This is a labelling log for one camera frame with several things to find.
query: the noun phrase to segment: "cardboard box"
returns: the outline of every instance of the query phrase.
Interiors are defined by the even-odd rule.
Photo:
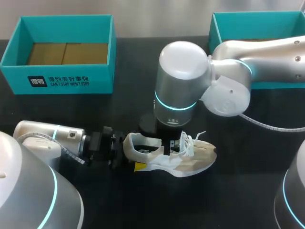
[[[65,43],[35,43],[27,65],[61,65],[65,49]]]
[[[25,16],[0,68],[15,94],[109,94],[115,55],[111,15]]]
[[[107,54],[106,43],[68,43],[62,64],[106,64]]]
[[[305,35],[305,16],[300,11],[223,12],[212,15],[209,48],[228,40],[266,41]],[[304,88],[304,83],[257,82],[252,89]]]

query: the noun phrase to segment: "shoe sole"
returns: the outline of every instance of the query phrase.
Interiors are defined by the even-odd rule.
[[[189,172],[184,172],[184,171],[178,171],[178,170],[174,170],[174,169],[169,169],[160,165],[154,165],[154,164],[147,164],[147,166],[143,169],[140,169],[138,171],[140,172],[148,172],[148,171],[152,171],[152,170],[163,170],[166,171],[170,174],[172,174],[174,177],[189,177],[198,173],[201,173],[205,170],[207,170],[213,163],[211,163],[209,166],[198,169],[196,171],[189,171]]]

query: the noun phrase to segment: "shoe upper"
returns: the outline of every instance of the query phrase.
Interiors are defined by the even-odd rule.
[[[130,133],[127,135],[123,149],[126,157],[135,162],[156,164],[179,171],[195,171],[209,167],[216,160],[215,146],[205,141],[181,138],[183,147],[180,152],[173,152],[169,156],[163,154],[164,147],[160,139],[144,137],[141,134]],[[134,146],[153,146],[157,149],[151,153],[141,153]]]

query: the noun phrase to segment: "logo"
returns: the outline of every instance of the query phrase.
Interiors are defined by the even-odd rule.
[[[47,87],[43,76],[28,76],[28,79],[32,87]]]

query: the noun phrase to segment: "shoe insole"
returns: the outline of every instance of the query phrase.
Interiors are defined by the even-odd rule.
[[[156,151],[158,149],[158,147],[145,146],[145,145],[137,145],[137,146],[134,146],[134,149],[136,151],[139,151],[140,153],[148,154],[148,153],[151,153],[153,151]]]

